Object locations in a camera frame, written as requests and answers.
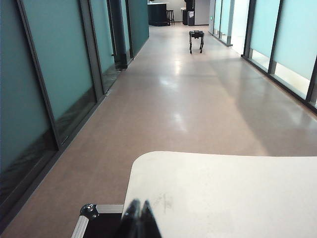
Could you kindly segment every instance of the bar stool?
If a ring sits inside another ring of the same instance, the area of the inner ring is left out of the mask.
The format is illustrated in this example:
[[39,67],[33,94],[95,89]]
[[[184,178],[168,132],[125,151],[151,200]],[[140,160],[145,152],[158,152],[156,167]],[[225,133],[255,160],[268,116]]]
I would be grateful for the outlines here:
[[175,25],[174,10],[166,10],[166,14],[167,14],[168,25],[170,25],[171,23]]

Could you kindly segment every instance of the glass wall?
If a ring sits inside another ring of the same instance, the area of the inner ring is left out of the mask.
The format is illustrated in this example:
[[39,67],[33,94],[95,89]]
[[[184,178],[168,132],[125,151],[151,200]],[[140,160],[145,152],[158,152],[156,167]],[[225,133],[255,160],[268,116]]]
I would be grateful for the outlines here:
[[274,76],[302,98],[307,95],[316,59],[317,1],[284,0],[273,55]]
[[133,56],[149,38],[148,5],[145,0],[128,0]]
[[220,39],[227,44],[231,40],[233,7],[233,0],[222,0]]
[[217,37],[220,34],[221,2],[222,0],[216,0],[214,8],[213,34]]
[[103,87],[106,92],[117,79],[118,70],[115,68],[112,56],[111,28],[106,0],[91,0],[100,65],[103,75]]
[[25,0],[26,15],[63,142],[96,104],[77,0]]
[[317,113],[316,9],[315,0],[251,1],[244,58]]
[[214,7],[213,35],[231,46],[234,0],[216,0]]
[[279,0],[256,0],[249,57],[264,70],[269,59],[279,8]]
[[1,1],[1,208],[19,198],[27,187],[15,188],[56,150],[16,2]]
[[243,54],[247,29],[249,0],[234,1],[231,44],[240,55]]

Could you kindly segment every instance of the white wall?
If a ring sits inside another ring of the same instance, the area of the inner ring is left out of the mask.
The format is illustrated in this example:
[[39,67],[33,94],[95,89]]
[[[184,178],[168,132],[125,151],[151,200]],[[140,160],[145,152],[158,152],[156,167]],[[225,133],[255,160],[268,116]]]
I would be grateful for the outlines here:
[[183,21],[180,8],[185,6],[184,0],[155,0],[154,2],[168,2],[166,8],[167,10],[174,10],[175,21]]
[[195,25],[208,25],[210,0],[195,0]]

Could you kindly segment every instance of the floor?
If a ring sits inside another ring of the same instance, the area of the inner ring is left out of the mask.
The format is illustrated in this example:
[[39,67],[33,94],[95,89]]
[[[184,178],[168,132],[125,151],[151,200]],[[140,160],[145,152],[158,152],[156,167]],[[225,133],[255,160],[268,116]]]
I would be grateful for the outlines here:
[[[205,31],[203,53],[191,29]],[[85,203],[122,204],[133,161],[150,151],[317,155],[317,118],[205,26],[150,27],[75,140],[2,234],[69,238]]]

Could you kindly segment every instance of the corridor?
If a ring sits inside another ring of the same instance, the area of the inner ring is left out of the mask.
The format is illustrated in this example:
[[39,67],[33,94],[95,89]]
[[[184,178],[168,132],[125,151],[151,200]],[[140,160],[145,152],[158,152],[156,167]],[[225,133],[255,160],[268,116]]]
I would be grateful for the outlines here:
[[[202,54],[197,39],[189,53],[193,29],[205,32]],[[150,26],[135,60],[2,235],[71,237],[83,204],[123,204],[132,163],[147,152],[309,156],[316,142],[316,117],[207,26]]]

